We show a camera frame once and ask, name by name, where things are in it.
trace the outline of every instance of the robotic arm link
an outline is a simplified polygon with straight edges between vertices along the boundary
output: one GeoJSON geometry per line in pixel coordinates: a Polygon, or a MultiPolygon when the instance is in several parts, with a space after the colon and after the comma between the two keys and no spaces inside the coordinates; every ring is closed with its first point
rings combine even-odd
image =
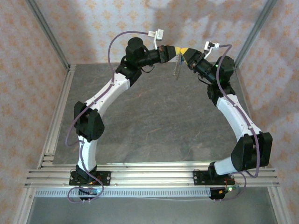
{"type": "MultiPolygon", "coordinates": [[[[165,63],[170,61],[176,55],[181,54],[188,68],[194,73],[198,73],[201,78],[210,82],[207,87],[207,94],[213,104],[223,113],[230,126],[232,127],[237,144],[230,157],[221,161],[212,162],[208,171],[202,172],[199,179],[209,179],[216,184],[216,180],[223,175],[237,171],[243,171],[257,166],[256,145],[259,146],[259,166],[267,166],[269,163],[272,136],[269,133],[263,133],[249,118],[246,112],[240,106],[235,91],[230,85],[230,77],[234,73],[234,60],[225,56],[222,63],[219,58],[215,64],[206,60],[211,53],[211,48],[218,48],[219,44],[206,44],[204,53],[191,48],[178,48],[174,46],[159,46],[157,49],[148,50],[142,39],[138,37],[131,38],[126,47],[126,55],[122,58],[120,65],[114,74],[114,82],[110,80],[96,95],[85,103],[77,102],[74,109],[76,118],[90,103],[93,105],[77,120],[75,124],[76,133],[82,147],[82,159],[90,174],[96,172],[95,150],[99,137],[104,132],[102,116],[106,109],[114,100],[125,90],[130,88],[142,74],[142,67],[154,66],[156,63],[165,63]],[[217,84],[217,70],[219,72],[219,82],[221,89],[217,84]],[[113,86],[97,102],[97,99],[109,85],[113,86]]],[[[79,159],[76,165],[78,176],[86,180],[86,184],[93,179],[85,172],[82,161],[79,159]]]]}

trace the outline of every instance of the wall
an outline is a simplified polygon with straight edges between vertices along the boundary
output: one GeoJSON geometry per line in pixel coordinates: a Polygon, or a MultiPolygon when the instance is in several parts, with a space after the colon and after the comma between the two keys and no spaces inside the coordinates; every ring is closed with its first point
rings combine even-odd
{"type": "Polygon", "coordinates": [[[37,166],[65,73],[25,0],[1,1],[0,223],[12,223],[37,166]]]}
{"type": "MultiPolygon", "coordinates": [[[[207,40],[232,43],[236,58],[266,0],[37,0],[70,63],[107,61],[110,41],[122,31],[164,29],[159,44],[203,50],[207,40]]],[[[119,62],[130,35],[112,48],[119,62]]],[[[142,37],[152,48],[152,39],[142,37]]],[[[212,54],[210,60],[217,60],[212,54]]]]}
{"type": "Polygon", "coordinates": [[[294,223],[299,220],[299,1],[277,1],[241,66],[253,120],[273,136],[278,168],[294,223]]]}

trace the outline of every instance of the white arm segment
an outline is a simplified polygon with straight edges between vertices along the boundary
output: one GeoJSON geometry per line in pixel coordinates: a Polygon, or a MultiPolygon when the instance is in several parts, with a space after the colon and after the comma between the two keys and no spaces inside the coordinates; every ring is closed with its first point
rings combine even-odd
{"type": "MultiPolygon", "coordinates": [[[[249,118],[249,116],[246,114],[246,112],[241,107],[238,97],[233,94],[228,94],[228,97],[234,101],[236,105],[243,111],[245,114],[247,120],[250,122],[251,127],[253,128],[254,132],[256,134],[259,134],[261,132],[261,129],[259,129],[249,118]]],[[[237,141],[241,137],[243,137],[245,134],[248,134],[249,136],[252,135],[251,131],[248,129],[247,123],[242,117],[242,115],[239,113],[239,111],[225,98],[221,97],[217,101],[217,108],[223,113],[225,118],[228,120],[230,126],[233,128],[233,131],[235,133],[235,137],[237,138],[237,141]]],[[[234,168],[231,157],[229,156],[226,159],[223,159],[221,161],[217,161],[215,163],[215,170],[218,175],[224,175],[236,172],[237,170],[234,168]]]]}
{"type": "MultiPolygon", "coordinates": [[[[87,105],[93,102],[98,96],[100,96],[111,84],[112,80],[110,80],[97,94],[95,94],[92,98],[86,101],[87,105]]],[[[106,111],[106,109],[112,104],[115,99],[121,95],[124,91],[130,88],[130,80],[126,79],[126,77],[120,73],[114,74],[114,84],[111,89],[94,105],[92,105],[91,109],[97,109],[98,113],[102,117],[106,111]]],[[[87,142],[82,136],[78,136],[79,140],[84,140],[84,146],[82,151],[82,156],[84,160],[84,164],[88,171],[91,171],[96,166],[95,160],[95,150],[97,148],[98,140],[92,140],[91,142],[87,142]]],[[[82,162],[79,159],[78,166],[83,169],[82,162]]]]}

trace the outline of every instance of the orange pattern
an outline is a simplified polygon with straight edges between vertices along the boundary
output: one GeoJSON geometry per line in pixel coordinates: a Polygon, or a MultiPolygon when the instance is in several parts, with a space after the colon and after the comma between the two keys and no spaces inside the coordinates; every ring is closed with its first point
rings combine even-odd
{"type": "MultiPolygon", "coordinates": [[[[240,52],[266,0],[39,0],[51,30],[70,63],[107,62],[111,39],[127,30],[147,32],[164,29],[158,44],[203,50],[206,41],[233,43],[232,57],[240,52]]],[[[111,52],[112,62],[125,54],[119,38],[111,52]]],[[[151,39],[146,45],[151,49],[151,39]]],[[[209,56],[216,61],[220,52],[209,56]]]]}
{"type": "Polygon", "coordinates": [[[1,1],[0,27],[0,223],[9,224],[28,169],[37,166],[65,70],[24,0],[1,1]]]}
{"type": "Polygon", "coordinates": [[[297,0],[277,1],[242,63],[240,77],[255,122],[273,136],[270,163],[283,180],[293,223],[299,220],[298,7],[297,0]],[[252,85],[252,79],[259,84],[252,85]]]}

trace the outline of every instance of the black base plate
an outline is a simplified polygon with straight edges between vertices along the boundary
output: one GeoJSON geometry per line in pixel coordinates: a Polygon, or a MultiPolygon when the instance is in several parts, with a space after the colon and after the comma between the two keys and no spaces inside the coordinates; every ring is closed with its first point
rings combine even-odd
{"type": "MultiPolygon", "coordinates": [[[[111,172],[110,171],[96,171],[95,177],[97,177],[100,181],[102,181],[104,186],[109,186],[111,181],[111,172]]],[[[87,182],[82,176],[80,176],[76,171],[71,172],[70,177],[70,186],[83,186],[88,185],[90,186],[90,182],[87,182]]],[[[100,185],[99,182],[94,182],[95,186],[100,185]]]]}
{"type": "Polygon", "coordinates": [[[235,181],[231,180],[231,177],[227,175],[219,175],[217,178],[211,180],[208,171],[193,171],[194,185],[234,185],[235,181]]]}

